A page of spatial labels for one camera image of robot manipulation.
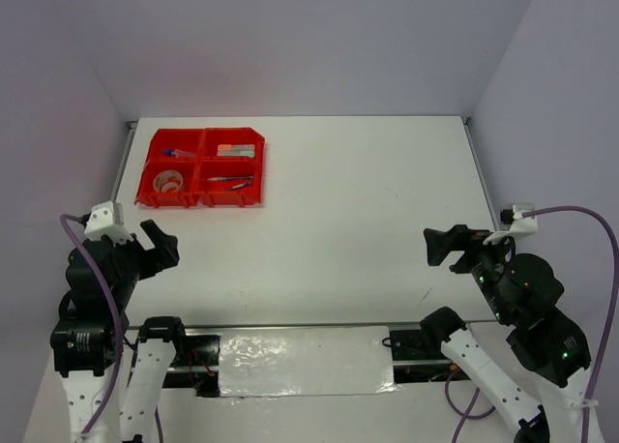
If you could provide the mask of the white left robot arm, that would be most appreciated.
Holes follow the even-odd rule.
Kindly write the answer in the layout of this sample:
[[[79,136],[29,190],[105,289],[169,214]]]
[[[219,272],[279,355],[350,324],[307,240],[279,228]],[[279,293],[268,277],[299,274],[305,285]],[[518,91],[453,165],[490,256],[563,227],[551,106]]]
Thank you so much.
[[[126,308],[140,281],[174,268],[178,240],[152,221],[142,230],[153,247],[146,250],[133,234],[79,240],[68,256],[69,286],[50,335],[55,371],[70,412],[73,442],[147,442],[161,427],[158,404],[170,365],[190,351],[185,326],[177,316],[155,316],[139,327],[133,373],[125,394],[117,392],[129,328]]]

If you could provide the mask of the large clear tape roll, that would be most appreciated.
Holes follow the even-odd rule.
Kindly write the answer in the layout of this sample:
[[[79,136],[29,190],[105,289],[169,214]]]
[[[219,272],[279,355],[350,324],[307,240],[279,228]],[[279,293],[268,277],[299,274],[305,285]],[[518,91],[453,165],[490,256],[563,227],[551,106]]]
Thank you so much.
[[[184,187],[184,178],[179,171],[164,170],[153,178],[152,187],[155,192],[160,193],[181,192]]]

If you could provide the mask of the blue-capped spray bottle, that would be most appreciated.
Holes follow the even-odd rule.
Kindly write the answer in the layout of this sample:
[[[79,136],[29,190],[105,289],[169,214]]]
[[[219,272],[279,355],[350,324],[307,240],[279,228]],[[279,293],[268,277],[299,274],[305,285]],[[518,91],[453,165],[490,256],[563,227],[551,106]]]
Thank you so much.
[[[176,148],[162,148],[161,152],[165,157],[170,157],[170,158],[196,158],[197,157],[196,152],[176,149]]]

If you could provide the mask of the teal ink pen refill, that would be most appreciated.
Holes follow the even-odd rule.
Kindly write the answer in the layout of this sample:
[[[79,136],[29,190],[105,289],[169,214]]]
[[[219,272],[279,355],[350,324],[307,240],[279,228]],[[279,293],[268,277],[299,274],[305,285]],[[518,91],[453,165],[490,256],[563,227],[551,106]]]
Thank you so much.
[[[254,177],[252,175],[248,176],[212,176],[208,177],[206,180],[208,182],[252,182]]]

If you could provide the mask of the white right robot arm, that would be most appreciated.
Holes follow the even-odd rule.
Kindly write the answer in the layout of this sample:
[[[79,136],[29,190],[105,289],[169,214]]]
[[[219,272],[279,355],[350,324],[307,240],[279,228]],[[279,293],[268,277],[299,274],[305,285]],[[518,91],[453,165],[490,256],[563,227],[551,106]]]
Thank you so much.
[[[421,346],[443,355],[475,383],[504,419],[516,442],[601,442],[590,399],[591,354],[583,331],[556,304],[563,284],[550,265],[516,252],[511,236],[457,224],[447,231],[425,229],[427,263],[435,267],[453,251],[455,274],[469,274],[499,324],[520,365],[532,373],[539,395],[531,397],[483,350],[471,329],[444,307],[421,323]]]

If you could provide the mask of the pink highlighter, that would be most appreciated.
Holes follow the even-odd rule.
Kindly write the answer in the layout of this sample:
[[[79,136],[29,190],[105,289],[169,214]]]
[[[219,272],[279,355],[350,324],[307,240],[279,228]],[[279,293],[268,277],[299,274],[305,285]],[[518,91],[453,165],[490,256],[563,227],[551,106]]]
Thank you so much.
[[[252,150],[227,150],[227,151],[219,151],[217,153],[217,157],[221,158],[255,158],[255,152]]]

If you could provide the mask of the orange-tipped clear highlighter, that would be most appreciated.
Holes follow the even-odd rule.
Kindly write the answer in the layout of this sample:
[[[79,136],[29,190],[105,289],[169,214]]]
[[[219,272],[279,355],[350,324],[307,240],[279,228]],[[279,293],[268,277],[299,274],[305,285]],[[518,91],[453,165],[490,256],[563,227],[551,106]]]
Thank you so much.
[[[219,145],[218,152],[237,151],[240,148],[236,145]]]

